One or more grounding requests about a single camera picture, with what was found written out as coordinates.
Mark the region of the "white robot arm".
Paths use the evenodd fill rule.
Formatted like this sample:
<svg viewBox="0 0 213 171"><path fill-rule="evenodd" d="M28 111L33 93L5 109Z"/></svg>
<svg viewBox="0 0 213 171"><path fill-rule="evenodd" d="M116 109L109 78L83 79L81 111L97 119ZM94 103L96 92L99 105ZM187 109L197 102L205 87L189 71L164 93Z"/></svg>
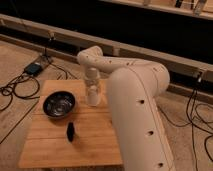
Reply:
<svg viewBox="0 0 213 171"><path fill-rule="evenodd" d="M78 63L91 80L106 72L106 97L125 171L176 171L155 98L166 91L167 68L139 58L109 57L98 46L82 50Z"/></svg>

